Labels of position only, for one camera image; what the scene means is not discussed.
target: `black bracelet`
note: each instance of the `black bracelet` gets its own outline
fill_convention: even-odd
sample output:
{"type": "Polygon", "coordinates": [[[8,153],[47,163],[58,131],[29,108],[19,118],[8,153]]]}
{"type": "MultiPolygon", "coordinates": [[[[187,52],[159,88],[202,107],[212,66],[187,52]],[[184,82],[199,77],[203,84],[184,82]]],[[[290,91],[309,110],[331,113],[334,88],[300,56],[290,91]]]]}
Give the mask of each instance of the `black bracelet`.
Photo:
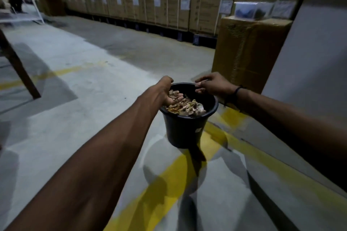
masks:
{"type": "Polygon", "coordinates": [[[233,105],[236,106],[236,101],[237,101],[237,92],[240,90],[240,89],[245,89],[244,86],[239,86],[237,87],[237,89],[234,91],[234,93],[228,95],[226,98],[225,98],[225,101],[224,101],[224,107],[227,105],[227,103],[232,103],[233,105]]]}

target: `white wall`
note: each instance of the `white wall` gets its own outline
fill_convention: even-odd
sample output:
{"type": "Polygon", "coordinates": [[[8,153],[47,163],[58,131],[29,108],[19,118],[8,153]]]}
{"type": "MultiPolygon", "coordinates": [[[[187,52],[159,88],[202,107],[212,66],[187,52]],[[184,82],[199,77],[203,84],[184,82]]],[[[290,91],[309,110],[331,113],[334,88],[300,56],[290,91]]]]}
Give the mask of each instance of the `white wall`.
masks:
{"type": "MultiPolygon", "coordinates": [[[[347,0],[304,0],[263,95],[347,124],[347,0]]],[[[237,136],[342,192],[258,122],[237,136]]]]}

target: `forearm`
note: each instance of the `forearm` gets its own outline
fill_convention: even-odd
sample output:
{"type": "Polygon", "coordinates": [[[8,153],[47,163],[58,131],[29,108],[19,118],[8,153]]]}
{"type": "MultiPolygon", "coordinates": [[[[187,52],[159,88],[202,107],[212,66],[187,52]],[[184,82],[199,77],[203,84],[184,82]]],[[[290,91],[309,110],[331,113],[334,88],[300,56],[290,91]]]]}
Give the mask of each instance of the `forearm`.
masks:
{"type": "Polygon", "coordinates": [[[259,121],[275,136],[303,157],[341,188],[340,166],[346,165],[347,134],[319,119],[309,117],[294,107],[240,89],[237,106],[259,121]]]}
{"type": "Polygon", "coordinates": [[[162,105],[150,87],[86,142],[50,179],[8,230],[103,230],[162,105]]]}

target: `dark base of pallet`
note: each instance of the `dark base of pallet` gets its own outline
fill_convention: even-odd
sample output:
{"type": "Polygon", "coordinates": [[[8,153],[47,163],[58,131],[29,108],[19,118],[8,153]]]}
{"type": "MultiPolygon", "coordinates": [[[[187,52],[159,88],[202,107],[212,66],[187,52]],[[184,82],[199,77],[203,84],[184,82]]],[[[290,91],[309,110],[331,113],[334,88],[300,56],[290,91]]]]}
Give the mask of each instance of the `dark base of pallet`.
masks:
{"type": "Polygon", "coordinates": [[[116,19],[113,16],[86,14],[86,13],[81,13],[78,11],[73,11],[68,9],[66,10],[66,13],[68,15],[79,16],[81,18],[104,22],[107,24],[125,27],[128,29],[135,29],[137,31],[144,31],[147,33],[158,34],[160,36],[176,39],[178,41],[189,42],[196,46],[204,46],[204,47],[215,49],[217,44],[216,37],[205,36],[201,34],[194,34],[188,31],[181,31],[177,29],[166,28],[166,27],[146,24],[142,22],[134,22],[134,21],[126,20],[126,19],[116,19]]]}

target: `debris in bucket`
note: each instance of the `debris in bucket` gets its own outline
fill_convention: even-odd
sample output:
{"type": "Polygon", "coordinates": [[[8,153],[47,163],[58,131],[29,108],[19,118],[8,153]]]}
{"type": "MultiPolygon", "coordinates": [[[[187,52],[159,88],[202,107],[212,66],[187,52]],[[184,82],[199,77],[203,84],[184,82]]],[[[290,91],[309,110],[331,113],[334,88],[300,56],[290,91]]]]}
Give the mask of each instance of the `debris in bucket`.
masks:
{"type": "MultiPolygon", "coordinates": [[[[179,91],[169,91],[169,97],[174,100],[178,98],[178,95],[179,91]]],[[[199,116],[206,113],[201,103],[198,103],[196,100],[191,101],[186,95],[181,102],[170,105],[167,107],[167,110],[181,116],[199,116]]]]}

